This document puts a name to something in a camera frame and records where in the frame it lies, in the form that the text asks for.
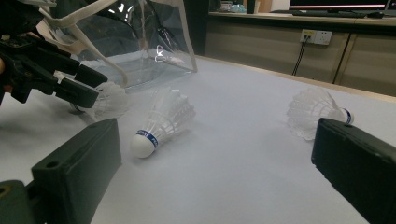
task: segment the power cord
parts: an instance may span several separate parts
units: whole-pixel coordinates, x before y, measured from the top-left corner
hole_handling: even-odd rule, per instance
[[[301,59],[303,58],[305,45],[306,45],[306,43],[308,42],[308,40],[309,40],[310,38],[311,38],[310,35],[305,35],[305,36],[304,36],[303,43],[301,44],[300,55],[298,56],[297,63],[296,63],[296,65],[294,66],[293,72],[291,73],[293,76],[295,76],[295,75],[297,74],[297,69],[298,69],[298,67],[300,66],[300,61],[301,61]]]

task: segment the cabinet door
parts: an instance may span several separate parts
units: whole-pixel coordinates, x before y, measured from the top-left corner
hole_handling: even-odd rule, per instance
[[[357,35],[336,83],[396,96],[396,37]]]

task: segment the blue band on shuttlecock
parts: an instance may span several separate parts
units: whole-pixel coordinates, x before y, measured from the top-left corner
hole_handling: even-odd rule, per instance
[[[347,109],[343,108],[346,111],[346,115],[347,115],[347,119],[346,119],[346,123],[350,123],[350,121],[352,120],[352,115],[350,115],[350,112],[347,111]]]
[[[154,135],[152,135],[151,133],[144,131],[144,130],[139,130],[139,131],[137,131],[136,134],[147,137],[147,139],[152,143],[152,145],[154,145],[154,148],[156,148],[158,146],[157,138],[155,138]]]

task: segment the white table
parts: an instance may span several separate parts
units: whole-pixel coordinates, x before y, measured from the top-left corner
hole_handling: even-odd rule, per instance
[[[286,111],[312,84],[330,87],[355,126],[396,146],[395,99],[242,65],[197,59],[199,72],[162,76],[129,92],[119,118],[122,166],[92,223],[367,223],[310,161],[313,142],[293,135]],[[159,86],[180,89],[195,105],[191,128],[149,158],[129,139]],[[89,123],[68,103],[34,91],[0,108],[0,180],[32,180],[30,168]]]

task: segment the white shuttlecock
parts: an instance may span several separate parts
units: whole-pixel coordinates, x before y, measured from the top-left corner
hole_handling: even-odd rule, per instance
[[[156,91],[143,128],[131,140],[131,150],[138,158],[146,158],[168,138],[184,131],[195,116],[194,106],[179,90]]]
[[[87,113],[94,121],[116,119],[130,107],[125,89],[114,82],[104,82],[95,88],[99,95],[92,108],[74,105],[74,108]]]
[[[307,89],[293,97],[287,113],[291,130],[306,140],[315,139],[320,118],[336,119],[351,124],[354,116],[338,107],[330,94],[322,88]]]

